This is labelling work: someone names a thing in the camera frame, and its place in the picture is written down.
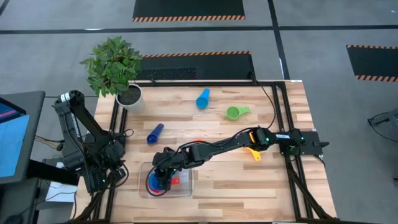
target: blue cup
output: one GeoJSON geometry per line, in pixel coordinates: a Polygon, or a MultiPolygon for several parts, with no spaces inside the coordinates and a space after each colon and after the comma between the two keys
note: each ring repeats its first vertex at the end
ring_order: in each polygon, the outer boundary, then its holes
{"type": "Polygon", "coordinates": [[[163,130],[164,125],[158,124],[156,128],[148,135],[147,144],[155,144],[157,142],[157,138],[160,135],[160,132],[163,130]]]}
{"type": "Polygon", "coordinates": [[[203,90],[203,93],[201,93],[201,95],[197,98],[197,107],[199,109],[205,109],[209,104],[209,93],[210,90],[205,88],[205,90],[203,90]]]}

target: floor mat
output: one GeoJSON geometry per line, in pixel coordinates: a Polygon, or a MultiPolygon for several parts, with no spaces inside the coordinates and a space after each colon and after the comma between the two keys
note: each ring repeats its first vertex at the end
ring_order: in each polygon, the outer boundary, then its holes
{"type": "Polygon", "coordinates": [[[358,80],[398,82],[398,48],[347,45],[355,78],[358,80]]]}
{"type": "Polygon", "coordinates": [[[137,80],[247,79],[254,71],[251,54],[201,52],[143,55],[137,80]]]}
{"type": "Polygon", "coordinates": [[[133,22],[243,20],[242,0],[136,0],[133,22]]]}

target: transparent bin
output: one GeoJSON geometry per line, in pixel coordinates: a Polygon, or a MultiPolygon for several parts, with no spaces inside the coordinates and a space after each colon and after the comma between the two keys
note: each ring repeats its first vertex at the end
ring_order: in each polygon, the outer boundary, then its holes
{"type": "Polygon", "coordinates": [[[191,169],[183,169],[181,171],[177,171],[174,174],[173,178],[178,178],[179,183],[173,184],[171,189],[164,195],[160,197],[153,197],[148,194],[146,185],[146,178],[149,171],[153,168],[151,162],[144,162],[139,169],[139,177],[138,177],[138,191],[139,196],[142,198],[172,198],[172,197],[188,197],[192,194],[192,185],[193,185],[193,174],[191,169]]]}

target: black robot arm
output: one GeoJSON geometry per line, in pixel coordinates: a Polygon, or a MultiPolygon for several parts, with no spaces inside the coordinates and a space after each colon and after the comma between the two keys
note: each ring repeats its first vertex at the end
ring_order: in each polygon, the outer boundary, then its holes
{"type": "Polygon", "coordinates": [[[159,183],[158,188],[164,189],[165,192],[170,190],[172,174],[176,170],[201,166],[215,155],[240,147],[265,151],[269,146],[278,143],[297,147],[304,144],[305,140],[299,129],[293,129],[286,133],[272,133],[266,128],[257,127],[246,128],[231,138],[214,143],[190,142],[180,146],[176,151],[165,147],[163,152],[155,154],[152,161],[155,177],[159,183]]]}
{"type": "Polygon", "coordinates": [[[114,182],[121,180],[126,173],[120,160],[125,151],[120,143],[122,134],[103,130],[85,108],[84,94],[77,90],[58,97],[54,103],[62,128],[65,143],[62,148],[64,166],[85,179],[89,193],[105,189],[107,170],[114,182]],[[77,119],[90,132],[83,141],[77,119]]]}

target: wooden tabletop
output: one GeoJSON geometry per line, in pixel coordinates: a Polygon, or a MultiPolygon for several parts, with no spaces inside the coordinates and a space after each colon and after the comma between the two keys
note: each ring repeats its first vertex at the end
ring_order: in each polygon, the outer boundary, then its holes
{"type": "MultiPolygon", "coordinates": [[[[286,82],[290,109],[296,128],[313,129],[312,117],[302,82],[286,82]]],[[[247,149],[217,155],[203,166],[194,168],[192,195],[180,198],[141,198],[138,189],[139,168],[151,162],[165,146],[203,139],[213,142],[232,136],[240,129],[260,125],[267,127],[274,111],[267,96],[257,86],[209,86],[210,103],[205,110],[195,100],[203,87],[144,87],[146,110],[142,115],[129,114],[126,129],[134,135],[126,143],[126,165],[130,176],[115,190],[111,222],[266,222],[293,221],[294,212],[284,158],[278,145],[261,152],[262,160],[254,161],[247,149]],[[251,113],[237,121],[225,117],[229,106],[248,106],[251,113]],[[159,124],[164,124],[159,143],[146,144],[146,137],[159,124]]],[[[270,87],[264,87],[272,98],[270,87]]],[[[279,92],[283,108],[282,94],[279,92]]],[[[95,120],[109,128],[114,97],[100,97],[95,120]]],[[[277,120],[270,128],[277,132],[277,120]]],[[[325,169],[313,156],[302,156],[309,191],[325,209],[335,216],[325,169]]],[[[305,216],[302,194],[298,198],[305,216]]],[[[79,181],[77,214],[90,202],[84,181],[79,181]]],[[[100,217],[104,216],[107,193],[103,197],[100,217]]]]}

